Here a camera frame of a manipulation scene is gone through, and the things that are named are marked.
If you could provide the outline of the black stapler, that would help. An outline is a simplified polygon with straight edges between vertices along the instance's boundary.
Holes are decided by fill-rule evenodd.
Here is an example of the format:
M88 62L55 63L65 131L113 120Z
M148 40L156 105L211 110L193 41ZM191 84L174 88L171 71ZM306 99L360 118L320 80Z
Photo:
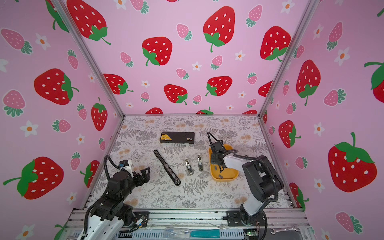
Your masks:
M154 150L154 154L155 156L157 157L157 159L162 163L162 165L164 166L164 169L165 171L167 172L167 174L169 175L169 177L171 178L171 180L173 181L173 183L176 185L176 186L179 186L181 184L181 180L179 179L179 177L174 173L174 171L170 168L170 166L168 165L168 163L164 160L164 158L161 156L161 154L159 153L158 150Z

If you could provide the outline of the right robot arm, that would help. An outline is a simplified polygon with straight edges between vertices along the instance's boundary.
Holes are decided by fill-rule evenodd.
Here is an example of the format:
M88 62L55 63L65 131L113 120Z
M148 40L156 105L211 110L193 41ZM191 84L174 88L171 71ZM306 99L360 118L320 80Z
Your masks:
M237 150L225 148L222 140L218 140L208 132L211 164L216 165L220 173L226 169L234 169L245 175L251 191L248 199L240 206L238 219L246 226L257 221L264 209L279 200L279 192L284 183L266 156L249 157L239 155Z

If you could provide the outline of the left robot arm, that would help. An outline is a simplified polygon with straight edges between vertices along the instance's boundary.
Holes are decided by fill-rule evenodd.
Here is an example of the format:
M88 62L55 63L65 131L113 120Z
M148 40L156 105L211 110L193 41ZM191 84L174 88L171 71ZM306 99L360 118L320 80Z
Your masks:
M117 165L109 155L104 157L103 166L108 183L101 197L88 207L79 240L111 240L123 227L129 228L123 232L130 234L148 222L149 213L135 215L133 207L125 204L125 199L134 188L150 181L151 168L137 173L132 170L130 160Z

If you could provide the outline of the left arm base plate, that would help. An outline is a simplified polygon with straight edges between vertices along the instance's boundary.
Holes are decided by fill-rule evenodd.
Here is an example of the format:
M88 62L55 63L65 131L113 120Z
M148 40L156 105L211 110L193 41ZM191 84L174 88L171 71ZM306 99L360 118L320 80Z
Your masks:
M149 220L150 212L135 211L133 212L132 221L127 225L127 228L141 227L146 228Z

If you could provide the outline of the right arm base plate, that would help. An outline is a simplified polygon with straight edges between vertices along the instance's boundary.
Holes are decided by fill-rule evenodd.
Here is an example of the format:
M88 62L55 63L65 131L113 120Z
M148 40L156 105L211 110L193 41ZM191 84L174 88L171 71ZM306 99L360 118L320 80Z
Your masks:
M240 210L227 211L222 219L227 221L229 227L265 227L267 225L264 211L253 216L248 216Z

